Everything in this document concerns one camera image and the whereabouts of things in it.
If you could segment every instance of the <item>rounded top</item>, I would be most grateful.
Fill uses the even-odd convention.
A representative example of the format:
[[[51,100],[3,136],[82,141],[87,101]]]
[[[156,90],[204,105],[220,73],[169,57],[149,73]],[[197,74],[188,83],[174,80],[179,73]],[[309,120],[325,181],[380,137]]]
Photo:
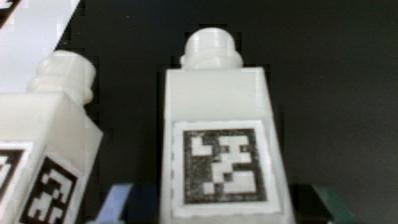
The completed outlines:
[[[181,65],[185,69],[241,67],[229,33],[218,28],[201,29],[188,38]]]
[[[94,76],[96,69],[89,60],[76,53],[58,50],[39,63],[28,91],[64,91],[74,103],[83,106],[92,100]]]

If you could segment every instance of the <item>black background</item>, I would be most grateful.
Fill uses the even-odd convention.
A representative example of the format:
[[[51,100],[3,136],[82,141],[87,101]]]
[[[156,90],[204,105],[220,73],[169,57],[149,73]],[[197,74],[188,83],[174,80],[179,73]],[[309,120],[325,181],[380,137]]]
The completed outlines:
[[[268,65],[289,183],[336,187],[364,223],[398,220],[398,1],[82,1],[58,43],[98,67],[87,113],[105,139],[82,204],[158,183],[165,69],[190,33],[224,27]]]

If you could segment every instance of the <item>printed label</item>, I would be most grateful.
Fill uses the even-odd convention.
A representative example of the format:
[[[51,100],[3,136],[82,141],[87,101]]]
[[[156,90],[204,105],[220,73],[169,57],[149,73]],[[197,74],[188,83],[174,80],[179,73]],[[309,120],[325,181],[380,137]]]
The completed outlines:
[[[266,201],[252,129],[185,131],[185,204]]]
[[[281,210],[261,121],[174,124],[170,197],[176,217]]]
[[[32,147],[30,142],[0,142],[0,220],[7,214]]]
[[[44,157],[19,223],[64,224],[73,200],[78,175]]]
[[[25,149],[0,149],[0,203],[19,165],[23,151]]]
[[[0,29],[21,0],[0,0]]]

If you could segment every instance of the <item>black square pattern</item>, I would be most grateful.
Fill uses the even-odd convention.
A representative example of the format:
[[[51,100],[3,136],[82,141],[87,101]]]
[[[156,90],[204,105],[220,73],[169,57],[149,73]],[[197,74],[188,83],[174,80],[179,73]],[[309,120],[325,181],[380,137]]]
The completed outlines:
[[[0,150],[0,203],[5,196],[9,183],[12,180],[16,168],[21,161],[23,149]]]
[[[185,204],[266,201],[254,129],[183,132]]]
[[[66,213],[76,181],[78,177],[46,157],[23,208],[19,223],[66,223]]]
[[[0,29],[21,0],[0,0]]]

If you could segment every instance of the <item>white plastic object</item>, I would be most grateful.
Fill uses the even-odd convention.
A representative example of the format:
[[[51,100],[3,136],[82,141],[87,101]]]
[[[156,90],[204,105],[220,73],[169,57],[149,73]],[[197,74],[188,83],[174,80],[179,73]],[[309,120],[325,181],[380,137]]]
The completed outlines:
[[[241,63],[229,33],[215,28],[202,29],[188,38],[181,57],[183,69],[240,68]]]
[[[94,66],[83,57],[69,51],[55,51],[37,66],[35,74],[28,91],[62,91],[73,102],[83,106],[92,100],[90,85],[96,76]]]
[[[0,94],[0,224],[74,223],[103,136],[82,108],[92,79],[87,59],[58,51],[30,91]]]
[[[241,68],[217,28],[167,71],[162,224],[293,224],[261,68]]]

